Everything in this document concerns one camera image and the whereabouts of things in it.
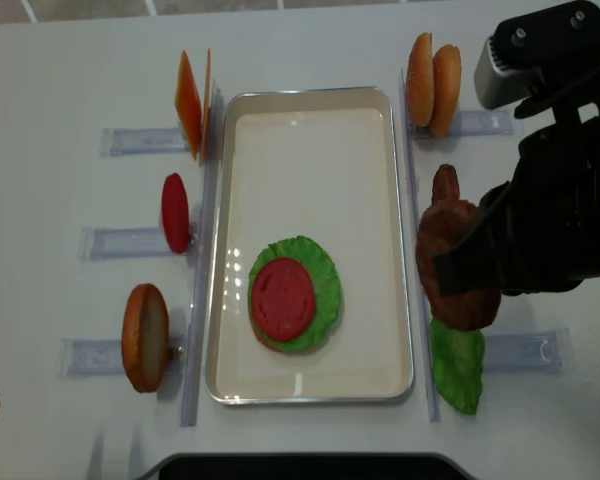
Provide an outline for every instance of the brown patty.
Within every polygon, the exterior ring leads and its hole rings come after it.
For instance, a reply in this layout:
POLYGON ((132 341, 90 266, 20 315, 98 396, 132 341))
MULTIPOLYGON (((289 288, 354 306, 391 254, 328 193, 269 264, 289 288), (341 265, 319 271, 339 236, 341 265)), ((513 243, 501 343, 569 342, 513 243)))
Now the brown patty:
POLYGON ((458 174, 452 165, 441 165, 433 177, 431 205, 435 205, 440 200, 460 200, 458 174))
POLYGON ((500 306, 498 290, 440 296, 433 257, 455 246, 476 211, 475 205, 464 200, 439 200, 424 212, 417 236, 416 263, 431 313, 456 330, 477 330, 491 325, 500 306))

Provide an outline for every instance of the white tray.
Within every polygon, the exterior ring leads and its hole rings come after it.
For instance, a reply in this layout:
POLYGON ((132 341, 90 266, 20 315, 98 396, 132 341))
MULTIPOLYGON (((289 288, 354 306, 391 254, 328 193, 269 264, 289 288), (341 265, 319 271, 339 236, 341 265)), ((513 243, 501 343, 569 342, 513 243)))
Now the white tray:
POLYGON ((245 94, 227 110, 206 381, 226 404, 390 400, 413 380, 393 116, 376 88, 245 94), (249 323, 257 255, 318 242, 342 284, 317 351, 273 352, 249 323))

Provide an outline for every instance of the white table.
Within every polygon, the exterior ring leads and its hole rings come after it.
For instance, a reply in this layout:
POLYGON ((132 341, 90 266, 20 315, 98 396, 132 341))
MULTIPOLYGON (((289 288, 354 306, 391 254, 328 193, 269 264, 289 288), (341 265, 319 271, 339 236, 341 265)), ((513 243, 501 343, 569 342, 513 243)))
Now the white table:
MULTIPOLYGON (((137 283, 162 290, 177 330, 188 321, 193 272, 182 258, 76 258, 83 226, 157 225, 162 182, 173 171, 199 203, 202 170, 187 155, 98 156, 103 127, 176 124, 183 48, 201 78, 211 47, 227 99, 376 85, 397 106, 411 45, 432 31, 435 46, 460 47, 461 106, 476 108, 472 74, 486 36, 555 2, 491 3, 0 27, 0 478, 120 479, 178 454, 300 451, 436 452, 478 478, 600 478, 600 280, 556 296, 555 312, 538 325, 570 328, 573 375, 489 377, 475 419, 443 404, 442 421, 429 423, 419 318, 415 385, 395 405, 226 408, 203 388, 198 425, 180 428, 181 382, 156 396, 138 395, 124 377, 54 375, 60 338, 117 338, 137 283)), ((515 150, 494 154, 517 160, 515 150)), ((410 265, 412 298, 414 275, 410 265)))

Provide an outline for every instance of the lettuce leaf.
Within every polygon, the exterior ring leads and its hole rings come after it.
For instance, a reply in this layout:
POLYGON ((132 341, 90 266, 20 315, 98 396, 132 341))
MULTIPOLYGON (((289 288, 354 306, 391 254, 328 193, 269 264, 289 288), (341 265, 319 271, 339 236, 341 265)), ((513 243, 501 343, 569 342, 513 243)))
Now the lettuce leaf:
POLYGON ((436 389, 458 412, 475 415, 482 395, 484 335, 452 330, 432 318, 429 339, 436 389))
POLYGON ((256 258, 249 271, 249 308, 251 308, 251 288, 256 275, 262 267, 271 260, 286 257, 293 258, 307 270, 313 284, 316 297, 316 311, 311 324, 293 340, 278 342, 272 340, 253 322, 253 328, 258 330, 266 343, 283 352, 305 350, 318 345, 324 339, 329 327, 338 319, 340 312, 340 279, 336 266, 331 257, 320 245, 310 238, 297 236, 272 243, 256 258))

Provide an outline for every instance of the clear plastic holder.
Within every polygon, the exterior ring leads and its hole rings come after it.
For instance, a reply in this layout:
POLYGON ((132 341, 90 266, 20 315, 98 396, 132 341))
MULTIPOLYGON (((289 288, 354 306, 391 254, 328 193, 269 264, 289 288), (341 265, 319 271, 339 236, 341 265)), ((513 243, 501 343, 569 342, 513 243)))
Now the clear plastic holder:
MULTIPOLYGON (((182 337, 169 339, 169 347, 172 348, 173 353, 167 362, 167 372, 182 369, 183 341, 182 337)), ((82 378, 124 374, 120 339, 61 340, 60 354, 56 365, 57 376, 82 378)))
POLYGON ((485 341, 485 373, 530 370, 559 373, 573 367, 573 349, 567 328, 488 335, 485 341))
MULTIPOLYGON (((195 228, 190 226, 192 243, 195 228)), ((190 255, 193 248, 185 252, 190 255)), ((114 258, 166 257, 176 255, 169 248, 159 227, 147 228, 90 228, 84 227, 78 247, 79 260, 111 260, 114 258)))
MULTIPOLYGON (((404 146, 405 167, 407 170, 407 190, 411 192, 411 202, 413 203, 411 215, 409 215, 409 218, 411 219, 410 230, 415 235, 415 232, 418 231, 418 215, 416 213, 418 203, 415 192, 418 190, 416 173, 415 169, 413 168, 413 151, 411 145, 411 136, 413 135, 414 129, 411 126, 411 121, 409 120, 409 115, 407 114, 406 93, 407 87, 405 83, 404 70, 402 70, 400 72, 400 81, 398 83, 398 94, 400 99, 400 112, 402 113, 402 141, 404 146)), ((411 255, 411 263, 412 265, 415 265, 415 243, 411 255)), ((424 363, 425 371, 424 385, 427 395, 427 404, 429 407, 429 421, 437 422, 440 420, 440 399, 433 382, 433 358, 431 356, 431 343, 429 342, 429 315, 427 313, 426 302, 427 301, 424 297, 424 294, 417 296, 418 313, 419 317, 422 319, 422 324, 420 325, 420 342, 422 343, 422 361, 424 363)))
MULTIPOLYGON (((400 109, 402 113, 403 124, 403 142, 405 152, 405 163, 407 169, 407 182, 411 191, 411 202, 413 210, 410 215, 411 231, 418 231, 418 214, 417 214, 417 198, 416 193, 416 174, 413 163, 412 142, 416 138, 428 138, 424 136, 415 137, 417 132, 424 132, 421 129, 416 129, 411 124, 406 108, 406 84, 404 71, 400 73, 399 82, 400 109)), ((490 117, 494 112, 483 112, 484 119, 490 117)), ((511 114, 506 111, 496 112, 498 115, 506 114, 510 120, 511 131, 507 134, 515 132, 515 124, 511 119, 511 114)), ((469 118, 460 112, 460 118, 469 118)), ((499 116, 497 126, 507 126, 499 116)), ((471 122, 466 122, 465 127, 456 130, 456 135, 476 136, 481 130, 473 128, 481 122, 476 122, 473 119, 471 122)), ((494 135, 491 127, 482 130, 483 135, 494 135)), ((412 253, 412 262, 415 265, 415 250, 412 253)), ((419 310, 422 324, 420 325, 420 336, 423 348, 423 362, 425 375, 425 388, 427 394, 427 403, 429 407, 429 421, 437 422, 440 420, 440 403, 438 392, 435 388, 433 380, 432 365, 433 359, 431 354, 431 342, 429 340, 429 311, 427 308, 427 299, 424 292, 420 292, 417 299, 417 307, 419 310)), ((524 334, 492 334, 485 336, 485 357, 483 360, 483 368, 485 374, 503 373, 503 372, 533 372, 542 371, 549 373, 560 373, 569 370, 573 364, 573 351, 571 347, 571 337, 568 329, 557 329, 547 332, 524 333, 524 334)))
MULTIPOLYGON (((410 125, 413 139, 433 138, 426 128, 410 125)), ((447 137, 513 135, 515 131, 514 120, 510 111, 458 110, 447 131, 447 137)))
POLYGON ((214 237, 214 225, 216 222, 216 203, 220 200, 216 197, 216 190, 218 177, 221 175, 225 104, 222 93, 215 81, 211 92, 202 209, 196 245, 197 258, 193 283, 193 308, 188 329, 184 386, 180 408, 180 426, 182 427, 192 427, 197 421, 198 397, 200 396, 200 379, 202 376, 204 326, 210 320, 207 315, 207 302, 211 295, 210 288, 213 279, 209 275, 211 259, 215 255, 217 240, 214 237))
POLYGON ((182 153, 189 144, 182 130, 172 128, 105 128, 100 138, 101 157, 149 153, 182 153))

